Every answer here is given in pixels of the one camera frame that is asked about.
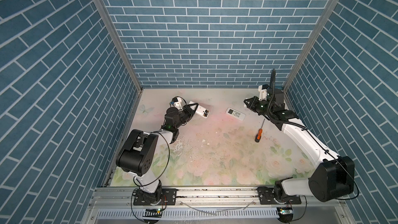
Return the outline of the white remote with display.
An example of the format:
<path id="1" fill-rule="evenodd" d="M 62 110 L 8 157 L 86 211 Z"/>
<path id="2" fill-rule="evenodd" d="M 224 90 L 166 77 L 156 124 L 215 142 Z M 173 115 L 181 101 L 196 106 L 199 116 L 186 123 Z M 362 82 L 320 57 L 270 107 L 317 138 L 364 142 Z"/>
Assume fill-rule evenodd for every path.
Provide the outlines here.
<path id="1" fill-rule="evenodd" d="M 237 120 L 240 120 L 240 121 L 244 121 L 244 119 L 246 117 L 246 115 L 244 113 L 241 113 L 241 112 L 239 112 L 239 111 L 237 111 L 237 110 L 235 110 L 233 108 L 230 108 L 230 107 L 226 110 L 226 114 L 228 116 L 231 116 L 231 117 L 233 117 L 233 118 L 235 118 Z"/>

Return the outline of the orange black screwdriver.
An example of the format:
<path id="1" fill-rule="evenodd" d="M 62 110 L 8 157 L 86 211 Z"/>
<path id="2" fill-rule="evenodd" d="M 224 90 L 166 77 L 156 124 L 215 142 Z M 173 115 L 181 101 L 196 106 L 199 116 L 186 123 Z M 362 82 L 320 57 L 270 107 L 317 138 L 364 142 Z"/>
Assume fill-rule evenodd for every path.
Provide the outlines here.
<path id="1" fill-rule="evenodd" d="M 265 119 L 263 120 L 260 129 L 258 130 L 256 136 L 255 136 L 255 142 L 259 143 L 261 138 L 262 138 L 262 132 L 263 132 L 263 126 L 265 124 Z"/>

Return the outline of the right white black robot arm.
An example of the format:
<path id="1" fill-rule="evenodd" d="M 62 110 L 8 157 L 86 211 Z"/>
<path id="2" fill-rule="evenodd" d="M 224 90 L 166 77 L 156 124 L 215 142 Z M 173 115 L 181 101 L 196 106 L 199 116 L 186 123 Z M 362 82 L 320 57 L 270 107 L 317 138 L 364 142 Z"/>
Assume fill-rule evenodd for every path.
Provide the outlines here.
<path id="1" fill-rule="evenodd" d="M 244 100 L 245 107 L 263 116 L 289 136 L 316 167 L 309 178 L 286 178 L 275 183 L 273 197 L 286 203 L 299 195 L 313 196 L 321 202 L 348 200 L 357 185 L 354 181 L 354 162 L 342 157 L 323 144 L 292 110 L 285 108 L 284 93 L 269 85 L 259 89 L 260 96 Z"/>

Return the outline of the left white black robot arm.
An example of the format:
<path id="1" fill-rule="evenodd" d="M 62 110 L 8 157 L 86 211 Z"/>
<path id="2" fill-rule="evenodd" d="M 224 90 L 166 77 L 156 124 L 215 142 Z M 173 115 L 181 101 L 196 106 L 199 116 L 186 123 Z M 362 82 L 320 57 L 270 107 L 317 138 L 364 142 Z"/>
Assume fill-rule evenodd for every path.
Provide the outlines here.
<path id="1" fill-rule="evenodd" d="M 181 108 L 169 107 L 160 130 L 147 133 L 134 129 L 130 132 L 116 157 L 116 166 L 132 174 L 140 190 L 148 194 L 161 190 L 160 178 L 151 171 L 156 149 L 160 144 L 174 143 L 179 136 L 179 128 L 193 118 L 198 107 L 198 103 Z"/>

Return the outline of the left circuit board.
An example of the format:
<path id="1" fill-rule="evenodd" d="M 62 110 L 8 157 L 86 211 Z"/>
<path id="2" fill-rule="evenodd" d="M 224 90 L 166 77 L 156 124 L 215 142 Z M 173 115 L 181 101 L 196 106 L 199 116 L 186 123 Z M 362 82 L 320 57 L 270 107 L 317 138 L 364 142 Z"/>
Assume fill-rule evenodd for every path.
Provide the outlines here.
<path id="1" fill-rule="evenodd" d="M 146 209 L 143 212 L 143 218 L 161 218 L 163 211 L 159 209 Z"/>

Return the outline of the circuit board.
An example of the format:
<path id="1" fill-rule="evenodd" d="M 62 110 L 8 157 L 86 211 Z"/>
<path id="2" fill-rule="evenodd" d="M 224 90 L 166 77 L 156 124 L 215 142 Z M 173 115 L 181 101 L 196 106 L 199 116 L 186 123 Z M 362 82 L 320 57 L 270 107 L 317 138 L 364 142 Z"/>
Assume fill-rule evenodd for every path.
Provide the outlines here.
<path id="1" fill-rule="evenodd" d="M 143 212 L 143 218 L 161 218 L 163 211 L 159 209 L 146 209 Z"/>
<path id="2" fill-rule="evenodd" d="M 293 215 L 293 209 L 288 207 L 280 207 L 278 212 L 279 215 Z"/>

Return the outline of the right circuit board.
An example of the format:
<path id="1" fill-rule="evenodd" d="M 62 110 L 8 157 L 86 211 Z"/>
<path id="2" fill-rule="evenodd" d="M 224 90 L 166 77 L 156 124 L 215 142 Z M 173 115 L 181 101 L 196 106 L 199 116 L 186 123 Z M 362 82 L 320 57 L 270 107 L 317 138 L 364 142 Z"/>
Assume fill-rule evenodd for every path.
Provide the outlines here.
<path id="1" fill-rule="evenodd" d="M 293 215 L 293 209 L 288 207 L 280 207 L 278 212 L 279 215 Z"/>

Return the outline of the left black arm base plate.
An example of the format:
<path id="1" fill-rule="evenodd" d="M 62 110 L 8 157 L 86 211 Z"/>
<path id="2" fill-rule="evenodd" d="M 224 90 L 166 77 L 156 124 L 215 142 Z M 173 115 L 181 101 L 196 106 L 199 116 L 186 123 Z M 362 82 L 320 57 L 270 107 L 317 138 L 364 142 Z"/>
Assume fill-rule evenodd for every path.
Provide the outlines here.
<path id="1" fill-rule="evenodd" d="M 164 205 L 175 205 L 177 197 L 176 188 L 157 189 L 154 193 L 147 193 L 141 189 L 136 189 L 133 192 L 133 205 L 134 206 L 149 206 L 159 205 L 162 200 L 165 200 Z"/>

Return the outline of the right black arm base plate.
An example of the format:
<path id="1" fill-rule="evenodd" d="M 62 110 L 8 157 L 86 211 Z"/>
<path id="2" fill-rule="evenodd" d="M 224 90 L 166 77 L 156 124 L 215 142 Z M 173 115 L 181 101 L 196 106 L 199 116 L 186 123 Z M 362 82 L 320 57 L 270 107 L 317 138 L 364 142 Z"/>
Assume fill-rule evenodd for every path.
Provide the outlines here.
<path id="1" fill-rule="evenodd" d="M 302 203 L 299 196 L 286 195 L 278 185 L 275 185 L 273 188 L 265 186 L 258 187 L 257 193 L 261 205 L 297 205 Z"/>

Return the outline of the aluminium front rail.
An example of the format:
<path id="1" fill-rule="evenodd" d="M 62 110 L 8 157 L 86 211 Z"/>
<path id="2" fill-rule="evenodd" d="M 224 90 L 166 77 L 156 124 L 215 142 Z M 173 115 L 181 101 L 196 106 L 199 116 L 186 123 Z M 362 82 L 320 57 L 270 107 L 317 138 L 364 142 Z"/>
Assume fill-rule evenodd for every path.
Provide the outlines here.
<path id="1" fill-rule="evenodd" d="M 315 197 L 301 196 L 301 204 L 261 205 L 256 186 L 196 186 L 165 187 L 176 188 L 175 205 L 134 206 L 133 187 L 96 188 L 82 222 L 84 224 L 353 224 L 354 217 L 343 201 L 331 200 L 326 203 Z M 97 214 L 108 209 L 159 209 L 163 212 L 172 208 L 191 208 L 202 211 L 205 208 L 218 212 L 247 208 L 293 209 L 293 215 L 279 215 L 279 218 L 253 219 L 205 219 L 205 220 L 147 220 L 147 219 L 106 219 L 98 220 Z"/>

